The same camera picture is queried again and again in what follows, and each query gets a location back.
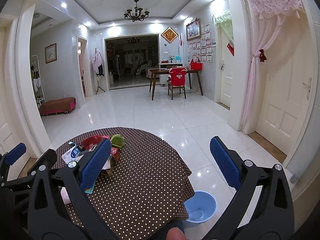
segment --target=round table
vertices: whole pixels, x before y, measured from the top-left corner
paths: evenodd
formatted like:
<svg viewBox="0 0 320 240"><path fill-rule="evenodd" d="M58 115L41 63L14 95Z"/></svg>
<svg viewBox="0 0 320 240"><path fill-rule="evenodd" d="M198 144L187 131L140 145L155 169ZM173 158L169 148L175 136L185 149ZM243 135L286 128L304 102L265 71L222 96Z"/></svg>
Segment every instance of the round table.
<svg viewBox="0 0 320 240"><path fill-rule="evenodd" d="M119 239L147 239L170 220L188 218L183 203L194 195L191 171L175 149L154 134L123 127L90 131L69 141L80 143L95 134L120 134L126 143L111 177L100 175L87 194ZM69 141L56 150L53 168L66 165L61 156L70 149ZM82 226L72 204L66 207L72 221Z"/></svg>

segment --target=dark red bow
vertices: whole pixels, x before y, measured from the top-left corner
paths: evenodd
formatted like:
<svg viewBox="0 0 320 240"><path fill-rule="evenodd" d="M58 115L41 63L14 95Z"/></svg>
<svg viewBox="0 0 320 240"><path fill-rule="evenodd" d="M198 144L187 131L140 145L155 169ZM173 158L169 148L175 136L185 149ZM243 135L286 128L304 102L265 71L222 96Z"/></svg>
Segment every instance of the dark red bow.
<svg viewBox="0 0 320 240"><path fill-rule="evenodd" d="M264 55L264 51L263 49L260 49L259 52L261 52L260 54L260 62L264 62L265 60L267 60L267 57Z"/></svg>

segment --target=black chandelier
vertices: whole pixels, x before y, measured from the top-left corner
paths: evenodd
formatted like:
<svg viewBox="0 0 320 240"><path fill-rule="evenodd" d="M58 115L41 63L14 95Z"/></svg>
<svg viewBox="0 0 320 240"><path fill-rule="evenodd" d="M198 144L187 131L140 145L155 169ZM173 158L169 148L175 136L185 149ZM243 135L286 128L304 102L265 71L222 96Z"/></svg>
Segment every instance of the black chandelier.
<svg viewBox="0 0 320 240"><path fill-rule="evenodd" d="M132 38L128 39L129 44L135 44L135 43L139 43L139 42L140 42L140 38L132 37Z"/></svg>
<svg viewBox="0 0 320 240"><path fill-rule="evenodd" d="M131 15L131 12L132 10L129 9L127 10L127 13L124 14L124 18L127 20L127 21L130 21L132 20L133 22L135 21L143 21L145 18L148 18L149 16L149 13L148 11L145 11L144 14L141 15L141 12L142 12L142 8L138 8L138 2L139 0L134 0L136 2L136 6L135 6L135 13L134 13L134 16Z"/></svg>

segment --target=blue plastic basin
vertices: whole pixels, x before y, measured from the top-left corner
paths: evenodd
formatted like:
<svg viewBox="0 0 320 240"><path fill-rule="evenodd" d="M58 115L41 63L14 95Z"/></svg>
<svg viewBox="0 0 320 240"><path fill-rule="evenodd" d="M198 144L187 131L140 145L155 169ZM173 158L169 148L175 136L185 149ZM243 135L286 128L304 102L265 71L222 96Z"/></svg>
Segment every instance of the blue plastic basin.
<svg viewBox="0 0 320 240"><path fill-rule="evenodd" d="M216 201L214 197L205 191L195 191L195 195L185 201L186 210L189 214L187 220L183 220L185 227L195 227L208 221L216 211Z"/></svg>

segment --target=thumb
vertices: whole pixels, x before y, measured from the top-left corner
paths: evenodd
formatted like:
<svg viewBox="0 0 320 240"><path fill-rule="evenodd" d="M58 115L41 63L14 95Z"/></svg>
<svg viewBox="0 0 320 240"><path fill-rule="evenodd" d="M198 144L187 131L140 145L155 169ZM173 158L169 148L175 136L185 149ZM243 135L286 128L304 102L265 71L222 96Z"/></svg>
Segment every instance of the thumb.
<svg viewBox="0 0 320 240"><path fill-rule="evenodd" d="M188 240L179 228L171 228L167 233L166 240Z"/></svg>

